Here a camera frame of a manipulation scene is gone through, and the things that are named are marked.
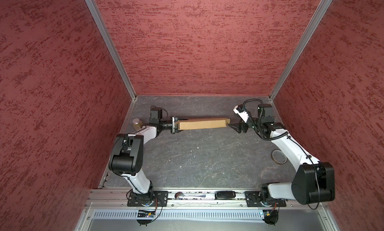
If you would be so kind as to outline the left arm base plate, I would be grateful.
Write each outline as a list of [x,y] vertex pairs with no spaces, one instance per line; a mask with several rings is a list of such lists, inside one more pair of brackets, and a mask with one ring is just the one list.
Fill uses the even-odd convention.
[[127,195],[128,207],[166,207],[168,202],[168,191],[153,191],[152,193],[143,195],[130,192]]

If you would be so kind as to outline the brown cardboard box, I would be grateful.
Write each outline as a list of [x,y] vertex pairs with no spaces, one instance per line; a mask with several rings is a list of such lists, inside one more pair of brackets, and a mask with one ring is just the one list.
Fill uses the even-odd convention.
[[178,130],[198,130],[224,128],[230,123],[229,118],[201,118],[179,120],[175,123]]

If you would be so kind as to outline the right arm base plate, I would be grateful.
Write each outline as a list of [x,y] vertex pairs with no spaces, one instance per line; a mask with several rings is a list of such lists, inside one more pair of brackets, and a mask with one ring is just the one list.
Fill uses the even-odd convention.
[[285,208],[287,206],[284,199],[263,199],[260,191],[245,192],[245,200],[248,208]]

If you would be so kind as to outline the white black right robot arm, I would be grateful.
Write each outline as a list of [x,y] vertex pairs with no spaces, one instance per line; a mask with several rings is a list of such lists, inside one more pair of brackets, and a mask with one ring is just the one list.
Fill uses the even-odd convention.
[[272,142],[296,171],[292,182],[264,184],[259,193],[260,202],[271,206],[285,200],[297,201],[301,205],[333,201],[336,197],[334,167],[306,151],[285,126],[275,120],[270,104],[262,103],[261,100],[257,102],[256,117],[252,117],[248,111],[248,101],[235,106],[233,111],[240,117],[240,121],[229,126],[237,133],[252,129],[262,140]]

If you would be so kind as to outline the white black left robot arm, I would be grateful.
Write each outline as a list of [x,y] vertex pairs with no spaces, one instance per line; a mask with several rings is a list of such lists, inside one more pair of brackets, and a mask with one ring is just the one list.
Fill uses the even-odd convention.
[[179,132],[176,122],[180,119],[171,116],[163,118],[163,108],[152,106],[149,123],[140,124],[133,133],[118,134],[109,158],[109,170],[124,178],[132,188],[133,194],[141,200],[152,201],[154,189],[152,182],[142,170],[144,162],[144,145],[160,135],[163,130]]

